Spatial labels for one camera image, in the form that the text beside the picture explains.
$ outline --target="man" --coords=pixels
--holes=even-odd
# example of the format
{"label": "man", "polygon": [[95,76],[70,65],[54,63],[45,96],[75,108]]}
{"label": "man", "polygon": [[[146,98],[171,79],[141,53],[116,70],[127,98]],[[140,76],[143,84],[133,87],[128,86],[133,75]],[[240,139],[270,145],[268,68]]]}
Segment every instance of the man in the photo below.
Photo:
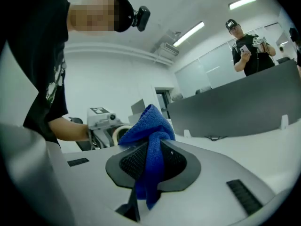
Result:
{"label": "man", "polygon": [[297,68],[301,77],[301,36],[295,28],[290,28],[290,35],[297,48]]}
{"label": "man", "polygon": [[[268,43],[261,45],[263,53],[258,53],[257,48],[253,47],[253,39],[258,35],[244,34],[241,26],[233,19],[229,19],[226,22],[226,28],[229,33],[237,38],[233,48],[232,56],[234,61],[234,68],[237,72],[244,71],[246,76],[254,74],[256,72],[271,68],[275,66],[272,59],[269,56],[275,56],[275,49]],[[241,52],[240,48],[244,45],[249,51]]]}
{"label": "man", "polygon": [[280,50],[280,52],[281,52],[283,58],[290,58],[290,57],[284,52],[283,47],[279,47],[279,50]]}
{"label": "man", "polygon": [[34,0],[24,3],[8,35],[8,44],[32,84],[39,91],[24,126],[46,141],[88,140],[88,126],[63,118],[68,113],[64,94],[66,63],[63,49],[71,31],[123,32],[132,20],[127,0]]}

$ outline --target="blue microfiber cloth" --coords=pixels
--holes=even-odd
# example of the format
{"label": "blue microfiber cloth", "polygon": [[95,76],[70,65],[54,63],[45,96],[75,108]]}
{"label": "blue microfiber cloth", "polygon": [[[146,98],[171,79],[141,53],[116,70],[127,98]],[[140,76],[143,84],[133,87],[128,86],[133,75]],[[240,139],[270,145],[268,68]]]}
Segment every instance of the blue microfiber cloth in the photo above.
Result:
{"label": "blue microfiber cloth", "polygon": [[164,161],[160,140],[175,140],[174,131],[160,111],[149,105],[142,113],[139,121],[120,139],[119,145],[126,145],[148,137],[149,144],[146,154],[145,169],[136,181],[138,199],[146,199],[151,209],[158,200],[157,186],[164,177]]}

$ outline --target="black slot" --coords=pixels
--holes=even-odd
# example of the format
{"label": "black slot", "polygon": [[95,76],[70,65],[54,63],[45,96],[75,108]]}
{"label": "black slot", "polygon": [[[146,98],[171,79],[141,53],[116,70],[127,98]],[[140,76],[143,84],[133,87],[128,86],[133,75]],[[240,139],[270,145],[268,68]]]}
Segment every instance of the black slot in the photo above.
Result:
{"label": "black slot", "polygon": [[68,161],[68,164],[69,164],[70,167],[73,167],[73,166],[76,166],[76,165],[86,163],[88,161],[89,160],[87,158],[79,158],[79,159],[75,159],[75,160],[72,160],[72,161]]}
{"label": "black slot", "polygon": [[135,222],[140,221],[135,187],[132,189],[128,203],[121,205],[116,212]]}
{"label": "black slot", "polygon": [[240,180],[229,181],[227,185],[249,216],[262,208],[262,204]]}

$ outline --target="black t-shirt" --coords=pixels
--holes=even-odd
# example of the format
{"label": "black t-shirt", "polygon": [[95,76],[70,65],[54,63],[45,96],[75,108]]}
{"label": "black t-shirt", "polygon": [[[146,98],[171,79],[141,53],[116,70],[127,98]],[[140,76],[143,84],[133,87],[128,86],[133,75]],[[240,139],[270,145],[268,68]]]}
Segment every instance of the black t-shirt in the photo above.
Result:
{"label": "black t-shirt", "polygon": [[297,50],[297,65],[301,67],[301,53]]}
{"label": "black t-shirt", "polygon": [[254,74],[256,72],[268,69],[275,66],[273,60],[267,53],[257,53],[257,48],[252,46],[253,38],[258,37],[258,35],[249,35],[246,34],[243,38],[236,40],[237,51],[235,47],[232,48],[233,62],[236,64],[240,59],[240,48],[246,45],[248,50],[251,52],[251,57],[248,63],[245,66],[246,76]]}
{"label": "black t-shirt", "polygon": [[64,43],[68,40],[67,0],[36,0],[24,4],[24,14],[14,21],[8,44],[23,72],[38,90],[24,126],[57,143],[48,122],[68,113],[64,94],[66,64]]}

